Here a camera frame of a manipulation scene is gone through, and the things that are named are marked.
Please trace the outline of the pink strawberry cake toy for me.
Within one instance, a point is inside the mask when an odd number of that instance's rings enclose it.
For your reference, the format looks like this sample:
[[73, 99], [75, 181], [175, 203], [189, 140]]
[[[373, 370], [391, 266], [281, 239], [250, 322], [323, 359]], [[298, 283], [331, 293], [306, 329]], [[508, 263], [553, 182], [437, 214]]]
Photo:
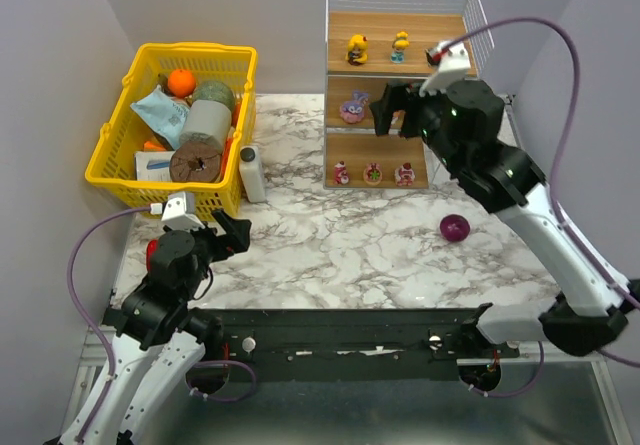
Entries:
[[398, 187], [410, 187], [414, 184], [415, 172], [410, 162], [405, 162], [394, 171], [394, 181]]

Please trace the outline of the yellow duck toy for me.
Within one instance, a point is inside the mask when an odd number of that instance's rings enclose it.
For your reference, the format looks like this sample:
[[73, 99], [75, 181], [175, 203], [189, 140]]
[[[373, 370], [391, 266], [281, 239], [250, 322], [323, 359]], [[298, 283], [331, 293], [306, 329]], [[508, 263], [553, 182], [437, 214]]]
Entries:
[[367, 62], [368, 40], [364, 35], [355, 34], [350, 38], [345, 60], [352, 66], [361, 66]]

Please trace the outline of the pink bear green flower toy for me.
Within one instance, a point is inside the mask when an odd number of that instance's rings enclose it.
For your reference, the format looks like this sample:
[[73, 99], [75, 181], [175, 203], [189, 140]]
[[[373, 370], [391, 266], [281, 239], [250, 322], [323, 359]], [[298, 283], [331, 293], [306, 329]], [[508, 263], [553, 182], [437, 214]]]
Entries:
[[382, 182], [381, 167], [376, 162], [371, 162], [365, 166], [363, 180], [366, 185], [377, 186]]

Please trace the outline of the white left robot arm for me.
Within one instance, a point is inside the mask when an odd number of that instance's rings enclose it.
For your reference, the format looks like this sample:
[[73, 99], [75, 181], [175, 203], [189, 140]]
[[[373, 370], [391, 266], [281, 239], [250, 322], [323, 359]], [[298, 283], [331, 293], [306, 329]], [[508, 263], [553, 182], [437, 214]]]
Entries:
[[220, 345], [222, 325], [191, 308], [211, 264], [244, 253], [251, 223], [223, 210], [215, 226], [182, 212], [163, 218], [163, 234], [141, 284], [113, 315], [115, 335], [90, 327], [105, 348], [106, 363], [89, 397], [58, 444], [133, 444], [187, 371], [208, 347]]

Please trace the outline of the small yellow blue toy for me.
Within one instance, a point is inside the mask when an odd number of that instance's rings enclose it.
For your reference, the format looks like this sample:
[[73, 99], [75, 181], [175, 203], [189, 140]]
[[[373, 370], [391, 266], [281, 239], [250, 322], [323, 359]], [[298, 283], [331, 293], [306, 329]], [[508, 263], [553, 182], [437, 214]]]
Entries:
[[398, 32], [392, 43], [391, 62], [395, 64], [403, 63], [405, 60], [405, 52], [409, 45], [409, 34], [406, 31]]

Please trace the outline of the purple owl pink cup toy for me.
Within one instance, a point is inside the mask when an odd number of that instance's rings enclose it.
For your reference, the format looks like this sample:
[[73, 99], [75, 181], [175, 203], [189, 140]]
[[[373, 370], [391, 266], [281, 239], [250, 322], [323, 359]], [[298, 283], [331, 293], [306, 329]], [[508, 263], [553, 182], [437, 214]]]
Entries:
[[343, 102], [339, 107], [340, 118], [346, 124], [360, 123], [366, 112], [369, 101], [369, 94], [363, 91], [353, 91], [352, 98]]

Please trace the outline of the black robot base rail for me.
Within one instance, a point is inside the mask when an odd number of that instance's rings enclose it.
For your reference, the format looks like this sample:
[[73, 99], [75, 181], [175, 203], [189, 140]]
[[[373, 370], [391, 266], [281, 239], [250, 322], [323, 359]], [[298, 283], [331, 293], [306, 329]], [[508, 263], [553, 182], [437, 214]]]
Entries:
[[477, 309], [205, 309], [187, 330], [205, 347], [200, 376], [234, 381], [455, 381], [458, 363], [516, 358], [477, 330]]

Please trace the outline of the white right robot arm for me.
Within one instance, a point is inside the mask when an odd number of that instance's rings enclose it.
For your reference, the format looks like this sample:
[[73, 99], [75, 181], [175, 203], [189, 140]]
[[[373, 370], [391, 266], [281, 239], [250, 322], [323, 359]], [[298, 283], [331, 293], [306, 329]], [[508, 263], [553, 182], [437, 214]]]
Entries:
[[370, 110], [379, 136], [403, 112], [401, 135], [421, 138], [451, 179], [516, 233], [556, 281], [553, 300], [483, 311], [476, 328], [487, 342], [547, 340], [584, 357], [619, 337], [639, 304], [638, 281], [610, 265], [552, 200], [533, 159], [499, 139], [504, 102], [484, 81], [426, 93], [418, 83], [392, 81]]

